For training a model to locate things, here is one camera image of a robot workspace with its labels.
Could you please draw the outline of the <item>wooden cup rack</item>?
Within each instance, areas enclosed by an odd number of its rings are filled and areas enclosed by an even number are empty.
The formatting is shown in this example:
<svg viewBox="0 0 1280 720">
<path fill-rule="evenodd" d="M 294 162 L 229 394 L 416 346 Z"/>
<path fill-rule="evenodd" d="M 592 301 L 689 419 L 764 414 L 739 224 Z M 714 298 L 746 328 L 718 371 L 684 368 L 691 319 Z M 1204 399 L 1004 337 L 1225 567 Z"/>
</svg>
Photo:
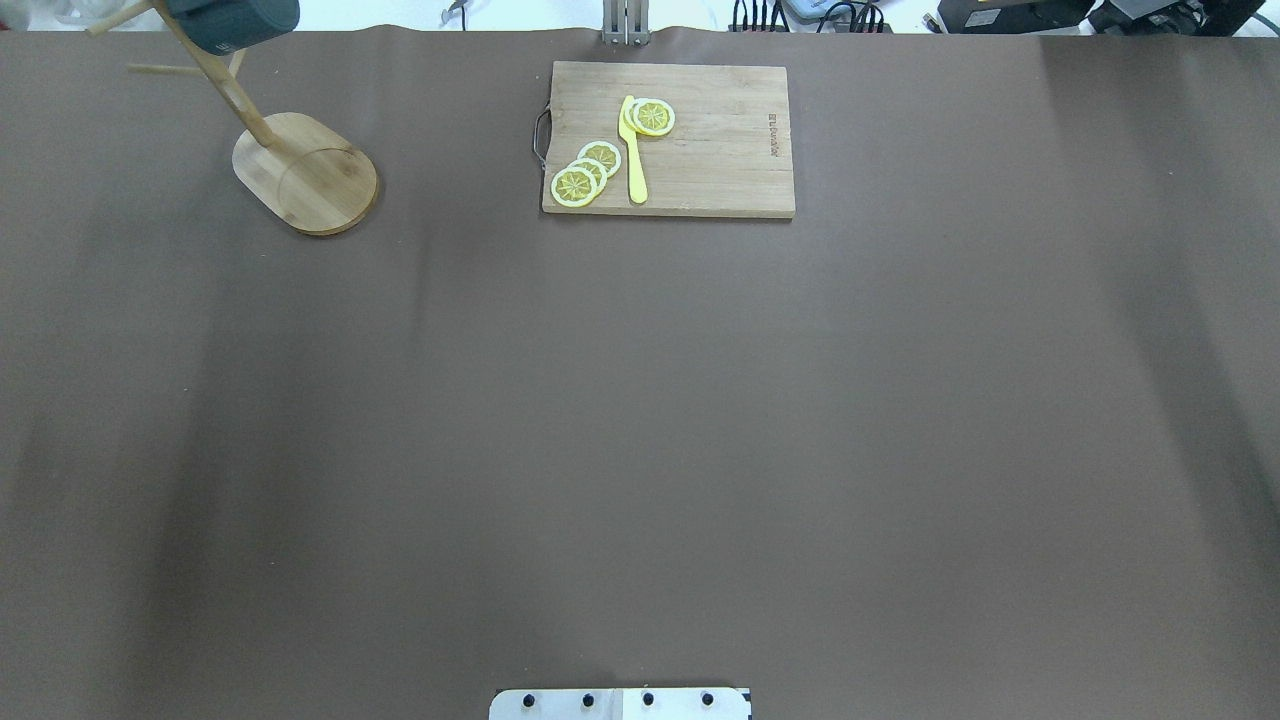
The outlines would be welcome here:
<svg viewBox="0 0 1280 720">
<path fill-rule="evenodd" d="M 166 1 L 136 1 L 86 28 L 92 37 L 156 12 L 189 54 L 191 67 L 131 63 L 136 74 L 204 77 L 244 126 L 232 167 L 239 182 L 275 217 L 308 236 L 332 236 L 360 223 L 381 182 L 372 160 L 320 120 L 296 111 L 265 117 L 238 81 L 247 49 L 216 56 L 196 46 L 170 17 Z"/>
</svg>

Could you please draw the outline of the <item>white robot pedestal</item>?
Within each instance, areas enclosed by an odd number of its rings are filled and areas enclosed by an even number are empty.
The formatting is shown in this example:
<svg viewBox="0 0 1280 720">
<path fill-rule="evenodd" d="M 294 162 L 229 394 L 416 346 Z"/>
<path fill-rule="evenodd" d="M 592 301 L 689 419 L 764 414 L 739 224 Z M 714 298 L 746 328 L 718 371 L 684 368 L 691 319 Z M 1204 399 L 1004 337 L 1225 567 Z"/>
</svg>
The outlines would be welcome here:
<svg viewBox="0 0 1280 720">
<path fill-rule="evenodd" d="M 733 687 L 532 688 L 498 692 L 489 719 L 751 719 Z"/>
</svg>

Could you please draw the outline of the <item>yellow toy knife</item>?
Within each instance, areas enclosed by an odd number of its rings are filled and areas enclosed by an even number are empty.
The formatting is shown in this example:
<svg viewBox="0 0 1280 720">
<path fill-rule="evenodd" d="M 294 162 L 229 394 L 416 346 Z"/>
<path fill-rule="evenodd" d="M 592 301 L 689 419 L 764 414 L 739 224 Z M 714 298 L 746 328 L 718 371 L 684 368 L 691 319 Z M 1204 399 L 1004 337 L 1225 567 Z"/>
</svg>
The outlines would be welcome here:
<svg viewBox="0 0 1280 720">
<path fill-rule="evenodd" d="M 640 158 L 640 147 L 637 141 L 637 132 L 631 126 L 628 120 L 630 109 L 635 101 L 635 96 L 627 95 L 620 106 L 620 114 L 617 120 L 617 135 L 623 141 L 627 156 L 627 186 L 628 197 L 632 204 L 643 205 L 648 201 L 648 186 L 646 177 L 643 169 L 643 163 Z"/>
</svg>

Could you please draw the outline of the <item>blue-green mug yellow inside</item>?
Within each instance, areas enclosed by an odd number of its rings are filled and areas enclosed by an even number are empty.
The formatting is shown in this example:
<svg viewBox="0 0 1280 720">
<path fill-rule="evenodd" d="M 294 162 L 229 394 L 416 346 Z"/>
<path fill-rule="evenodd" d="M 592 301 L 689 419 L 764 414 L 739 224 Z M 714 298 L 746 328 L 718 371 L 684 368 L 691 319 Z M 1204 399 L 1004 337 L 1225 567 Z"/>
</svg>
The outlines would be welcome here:
<svg viewBox="0 0 1280 720">
<path fill-rule="evenodd" d="M 166 1 L 170 17 L 200 49 L 225 56 L 288 35 L 300 1 Z"/>
</svg>

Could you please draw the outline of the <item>lemon slice on knife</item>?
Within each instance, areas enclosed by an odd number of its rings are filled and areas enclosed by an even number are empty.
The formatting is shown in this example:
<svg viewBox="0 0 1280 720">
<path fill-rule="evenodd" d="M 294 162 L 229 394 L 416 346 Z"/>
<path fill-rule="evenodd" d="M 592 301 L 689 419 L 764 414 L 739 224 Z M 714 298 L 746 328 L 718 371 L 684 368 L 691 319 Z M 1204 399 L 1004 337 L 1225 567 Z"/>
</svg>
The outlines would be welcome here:
<svg viewBox="0 0 1280 720">
<path fill-rule="evenodd" d="M 630 129 L 648 137 L 667 136 L 676 123 L 675 109 L 658 97 L 634 97 L 623 111 Z"/>
</svg>

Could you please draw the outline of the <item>aluminium frame post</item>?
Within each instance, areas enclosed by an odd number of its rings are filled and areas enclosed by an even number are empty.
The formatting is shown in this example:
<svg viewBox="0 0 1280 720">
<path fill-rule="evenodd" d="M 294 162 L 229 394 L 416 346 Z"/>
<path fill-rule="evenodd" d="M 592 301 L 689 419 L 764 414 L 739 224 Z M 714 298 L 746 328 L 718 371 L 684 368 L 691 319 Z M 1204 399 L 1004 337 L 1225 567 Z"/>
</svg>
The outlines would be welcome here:
<svg viewBox="0 0 1280 720">
<path fill-rule="evenodd" d="M 605 46 L 641 47 L 650 42 L 648 0 L 604 0 L 602 42 Z"/>
</svg>

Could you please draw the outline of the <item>lemon slice middle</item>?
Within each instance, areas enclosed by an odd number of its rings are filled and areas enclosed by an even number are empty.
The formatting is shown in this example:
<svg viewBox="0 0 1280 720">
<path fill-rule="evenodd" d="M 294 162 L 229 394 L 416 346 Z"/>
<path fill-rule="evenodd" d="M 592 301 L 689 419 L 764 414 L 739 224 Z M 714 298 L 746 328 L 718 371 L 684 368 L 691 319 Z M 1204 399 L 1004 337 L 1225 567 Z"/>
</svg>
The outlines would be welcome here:
<svg viewBox="0 0 1280 720">
<path fill-rule="evenodd" d="M 584 170 L 591 177 L 591 186 L 598 192 L 609 179 L 609 167 L 593 158 L 577 158 L 567 165 L 568 169 Z"/>
</svg>

